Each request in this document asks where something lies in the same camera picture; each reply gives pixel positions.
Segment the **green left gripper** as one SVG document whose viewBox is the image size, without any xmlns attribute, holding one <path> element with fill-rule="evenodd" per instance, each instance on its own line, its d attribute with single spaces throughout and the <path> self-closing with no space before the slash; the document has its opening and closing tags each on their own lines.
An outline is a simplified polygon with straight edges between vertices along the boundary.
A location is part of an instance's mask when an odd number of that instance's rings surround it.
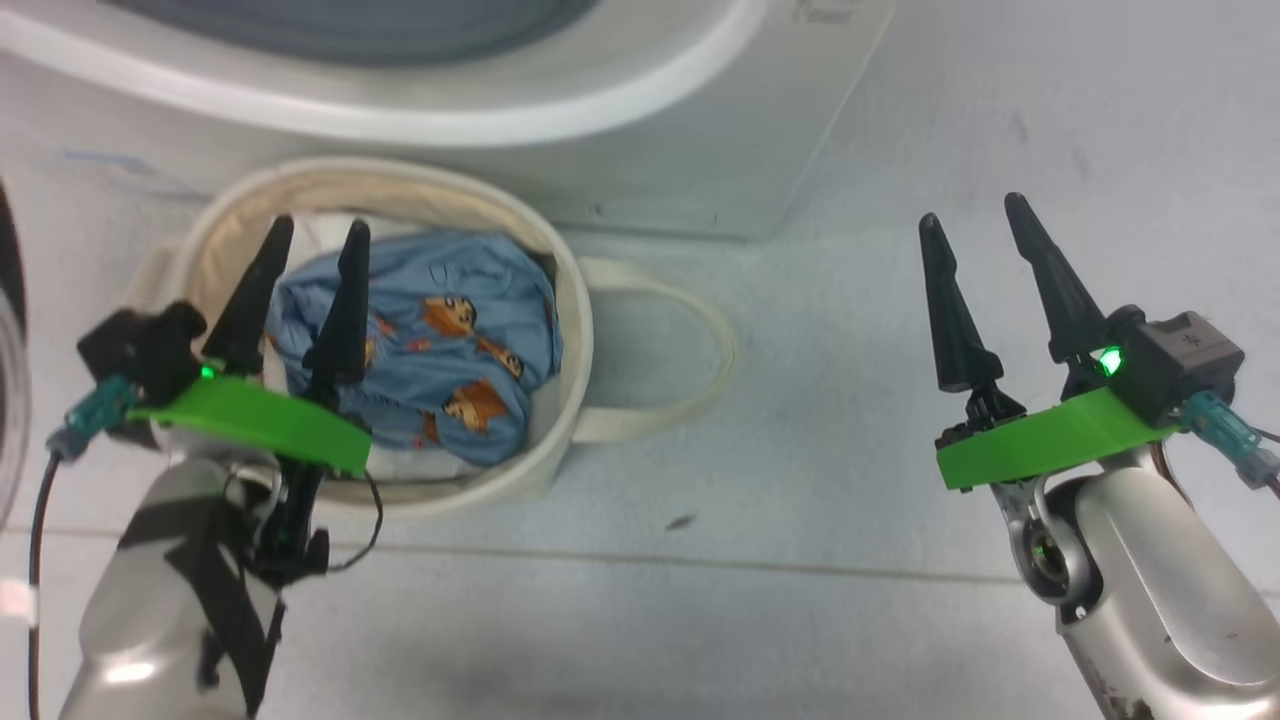
<svg viewBox="0 0 1280 720">
<path fill-rule="evenodd" d="M 303 398 L 233 377 L 262 370 L 260 341 L 275 284 L 287 268 L 293 233 L 292 217 L 274 219 L 205 341 L 207 364 L 229 375 L 202 375 L 168 405 L 133 407 L 131 419 L 186 428 L 360 475 L 369 462 L 371 436 L 324 407 L 337 407 L 340 388 L 357 386 L 365 378 L 371 245 L 366 222 L 355 220 L 349 227 L 337 263 L 339 279 L 332 305 L 303 355 L 308 372 Z"/>
</svg>

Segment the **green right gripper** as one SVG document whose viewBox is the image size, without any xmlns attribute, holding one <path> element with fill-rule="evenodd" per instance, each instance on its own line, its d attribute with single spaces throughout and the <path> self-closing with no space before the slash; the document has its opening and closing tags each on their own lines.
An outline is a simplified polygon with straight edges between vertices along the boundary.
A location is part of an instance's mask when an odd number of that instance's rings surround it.
<svg viewBox="0 0 1280 720">
<path fill-rule="evenodd" d="M 1016 250 L 1036 278 L 1053 363 L 1101 350 L 1105 315 L 1027 197 L 1010 192 L 1004 208 Z M 925 214 L 918 232 L 938 387 L 959 395 L 992 386 L 1004 375 L 1004 365 L 978 333 L 938 217 Z M 1178 425 L 1148 425 L 1110 388 L 1102 388 L 946 445 L 937 450 L 936 462 L 947 489 L 970 489 L 1052 475 L 1178 432 Z"/>
</svg>

